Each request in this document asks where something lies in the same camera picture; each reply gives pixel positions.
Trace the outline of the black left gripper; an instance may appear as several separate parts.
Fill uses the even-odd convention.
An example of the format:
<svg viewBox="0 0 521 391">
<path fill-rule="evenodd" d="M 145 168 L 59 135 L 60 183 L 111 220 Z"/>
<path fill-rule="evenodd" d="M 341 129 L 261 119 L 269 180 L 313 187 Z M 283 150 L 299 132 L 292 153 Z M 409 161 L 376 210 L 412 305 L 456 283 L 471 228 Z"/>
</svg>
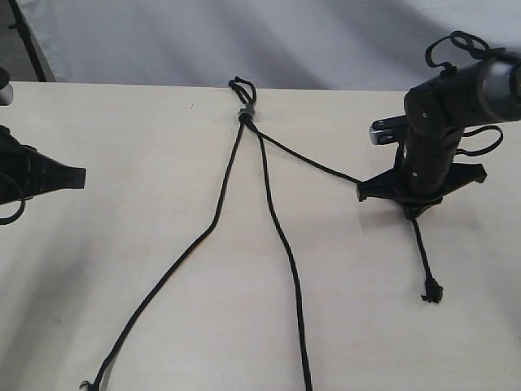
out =
<svg viewBox="0 0 521 391">
<path fill-rule="evenodd" d="M 1 203 L 8 204 L 57 190 L 85 188 L 86 168 L 54 163 L 33 147 L 22 145 L 1 126 Z"/>
</svg>

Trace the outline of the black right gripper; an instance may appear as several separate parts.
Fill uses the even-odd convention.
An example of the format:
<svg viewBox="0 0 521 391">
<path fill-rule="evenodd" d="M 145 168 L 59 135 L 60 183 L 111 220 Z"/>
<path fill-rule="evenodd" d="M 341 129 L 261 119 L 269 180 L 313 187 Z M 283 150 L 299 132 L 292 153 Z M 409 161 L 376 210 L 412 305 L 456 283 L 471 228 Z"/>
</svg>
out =
<svg viewBox="0 0 521 391">
<path fill-rule="evenodd" d="M 368 198 L 402 204 L 407 220 L 416 220 L 442 199 L 487 173 L 481 164 L 455 163 L 457 145 L 447 139 L 409 139 L 396 149 L 393 166 L 357 186 L 360 201 Z"/>
</svg>

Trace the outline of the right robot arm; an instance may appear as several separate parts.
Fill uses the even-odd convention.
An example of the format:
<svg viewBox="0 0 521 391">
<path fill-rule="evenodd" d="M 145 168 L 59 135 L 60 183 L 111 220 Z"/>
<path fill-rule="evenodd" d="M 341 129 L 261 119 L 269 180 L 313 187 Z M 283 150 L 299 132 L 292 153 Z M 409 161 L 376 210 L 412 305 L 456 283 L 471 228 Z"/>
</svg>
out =
<svg viewBox="0 0 521 391">
<path fill-rule="evenodd" d="M 402 116 L 375 121 L 369 130 L 375 145 L 397 143 L 391 169 L 357 185 L 360 201 L 368 198 L 398 203 L 408 219 L 439 204 L 444 196 L 487 173 L 481 164 L 454 162 L 461 139 L 501 123 L 520 119 L 520 65 L 492 58 L 440 75 L 412 88 L 404 97 Z"/>
</svg>

